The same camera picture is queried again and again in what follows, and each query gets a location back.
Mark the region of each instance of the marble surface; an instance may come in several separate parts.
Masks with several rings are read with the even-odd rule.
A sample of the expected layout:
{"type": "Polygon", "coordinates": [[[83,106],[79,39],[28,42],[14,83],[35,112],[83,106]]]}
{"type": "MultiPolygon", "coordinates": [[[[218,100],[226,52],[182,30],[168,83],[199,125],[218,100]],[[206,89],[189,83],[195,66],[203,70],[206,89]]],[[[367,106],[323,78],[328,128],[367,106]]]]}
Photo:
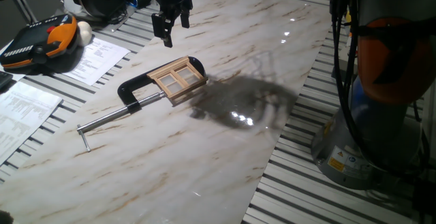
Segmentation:
{"type": "Polygon", "coordinates": [[[241,222],[330,16],[290,0],[193,4],[173,48],[153,39],[0,187],[0,210],[21,224],[241,222]],[[197,96],[88,132],[86,153],[77,124],[121,108],[122,82],[185,55],[209,77],[197,96]]]}

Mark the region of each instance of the yellow label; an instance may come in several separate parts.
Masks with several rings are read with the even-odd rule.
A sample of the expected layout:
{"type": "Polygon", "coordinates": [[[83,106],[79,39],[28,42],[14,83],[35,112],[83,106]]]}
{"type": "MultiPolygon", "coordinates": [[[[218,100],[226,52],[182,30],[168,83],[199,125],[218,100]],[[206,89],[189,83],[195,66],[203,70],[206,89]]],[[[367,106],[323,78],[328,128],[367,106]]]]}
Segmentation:
{"type": "Polygon", "coordinates": [[[330,166],[332,166],[333,168],[335,168],[336,170],[339,170],[340,172],[343,171],[343,166],[344,166],[344,164],[341,163],[341,162],[339,162],[339,161],[337,161],[337,160],[334,159],[334,158],[330,158],[330,160],[328,161],[328,164],[329,164],[330,166]]]}

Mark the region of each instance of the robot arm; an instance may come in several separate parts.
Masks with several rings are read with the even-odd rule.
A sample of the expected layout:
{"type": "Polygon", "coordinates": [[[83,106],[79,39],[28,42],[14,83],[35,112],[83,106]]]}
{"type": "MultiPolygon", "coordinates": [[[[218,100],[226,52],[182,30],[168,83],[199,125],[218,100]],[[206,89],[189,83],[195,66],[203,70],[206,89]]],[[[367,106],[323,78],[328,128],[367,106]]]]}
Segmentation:
{"type": "Polygon", "coordinates": [[[151,16],[153,31],[160,37],[166,47],[172,47],[171,29],[174,21],[181,16],[182,27],[189,28],[189,11],[192,10],[192,0],[156,0],[160,11],[151,16]]]}

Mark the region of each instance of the table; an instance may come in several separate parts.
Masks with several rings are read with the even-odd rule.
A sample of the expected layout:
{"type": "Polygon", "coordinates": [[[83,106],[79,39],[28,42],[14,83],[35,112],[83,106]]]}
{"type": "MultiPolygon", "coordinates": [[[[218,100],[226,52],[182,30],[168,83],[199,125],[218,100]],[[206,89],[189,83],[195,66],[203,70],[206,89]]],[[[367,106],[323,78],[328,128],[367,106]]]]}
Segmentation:
{"type": "Polygon", "coordinates": [[[3,184],[2,209],[36,223],[243,218],[330,17],[289,0],[194,4],[191,28],[174,26],[173,48],[152,39],[3,184]],[[186,54],[203,62],[204,94],[174,108],[159,101],[90,131],[94,150],[85,153],[78,123],[121,107],[120,83],[186,54]]]}

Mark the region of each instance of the orange device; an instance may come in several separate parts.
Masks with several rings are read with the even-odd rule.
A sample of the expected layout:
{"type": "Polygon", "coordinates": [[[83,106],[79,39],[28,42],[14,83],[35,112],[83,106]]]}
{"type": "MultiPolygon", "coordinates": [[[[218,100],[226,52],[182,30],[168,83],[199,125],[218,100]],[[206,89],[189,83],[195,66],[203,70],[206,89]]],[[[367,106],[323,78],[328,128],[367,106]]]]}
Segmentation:
{"type": "Polygon", "coordinates": [[[71,53],[77,46],[78,27],[70,15],[53,16],[21,29],[0,56],[4,69],[32,68],[48,58],[71,53]]]}

